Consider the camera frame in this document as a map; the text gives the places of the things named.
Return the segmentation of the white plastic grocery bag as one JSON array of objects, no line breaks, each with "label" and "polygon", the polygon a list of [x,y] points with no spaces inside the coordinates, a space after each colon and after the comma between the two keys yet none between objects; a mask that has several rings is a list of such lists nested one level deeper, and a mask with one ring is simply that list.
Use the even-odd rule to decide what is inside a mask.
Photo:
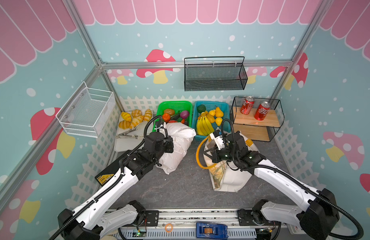
[{"label": "white plastic grocery bag", "polygon": [[159,160],[161,164],[159,168],[169,175],[177,169],[187,154],[187,150],[196,136],[196,131],[182,123],[168,123],[166,129],[169,136],[173,138],[174,151],[163,154]]}]

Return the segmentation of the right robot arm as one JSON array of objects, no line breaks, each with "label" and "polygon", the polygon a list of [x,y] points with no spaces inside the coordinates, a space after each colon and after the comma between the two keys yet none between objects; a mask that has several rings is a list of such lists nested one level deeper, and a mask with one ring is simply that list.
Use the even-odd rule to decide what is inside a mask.
[{"label": "right robot arm", "polygon": [[[257,225],[275,221],[293,225],[303,230],[315,240],[334,237],[341,240],[359,240],[364,235],[361,224],[348,212],[337,206],[334,194],[327,190],[310,187],[279,169],[248,143],[241,132],[225,133],[222,127],[214,129],[206,117],[201,118],[196,129],[207,137],[203,155],[210,159],[210,170],[226,164],[237,176],[244,173],[250,178],[256,176],[286,195],[294,202],[293,206],[280,205],[268,200],[260,200],[251,210],[251,219]],[[333,229],[344,216],[356,227],[357,232],[350,236],[340,235]]]}]

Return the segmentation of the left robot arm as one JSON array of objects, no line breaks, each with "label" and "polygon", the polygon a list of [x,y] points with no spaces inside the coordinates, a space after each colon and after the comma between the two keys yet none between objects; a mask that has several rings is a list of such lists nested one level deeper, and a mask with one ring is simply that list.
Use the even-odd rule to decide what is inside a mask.
[{"label": "left robot arm", "polygon": [[115,175],[83,204],[72,211],[64,209],[58,215],[59,229],[51,240],[58,236],[65,240],[100,240],[143,216],[145,209],[136,201],[111,214],[106,212],[126,190],[159,165],[165,153],[173,153],[173,138],[165,129],[163,116],[155,116],[148,122],[149,125],[152,123],[163,132],[148,133],[145,128],[143,140],[117,159],[119,169]]}]

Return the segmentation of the white canvas tote bag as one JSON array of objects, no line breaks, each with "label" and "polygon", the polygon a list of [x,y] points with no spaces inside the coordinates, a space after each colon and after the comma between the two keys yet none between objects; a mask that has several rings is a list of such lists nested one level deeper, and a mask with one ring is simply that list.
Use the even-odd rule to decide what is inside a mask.
[{"label": "white canvas tote bag", "polygon": [[214,191],[236,193],[246,185],[252,174],[242,172],[237,166],[232,168],[228,165],[229,161],[221,157],[215,163],[216,157],[211,152],[218,150],[221,145],[221,131],[218,129],[199,144],[196,151],[196,162],[200,168],[209,171]]}]

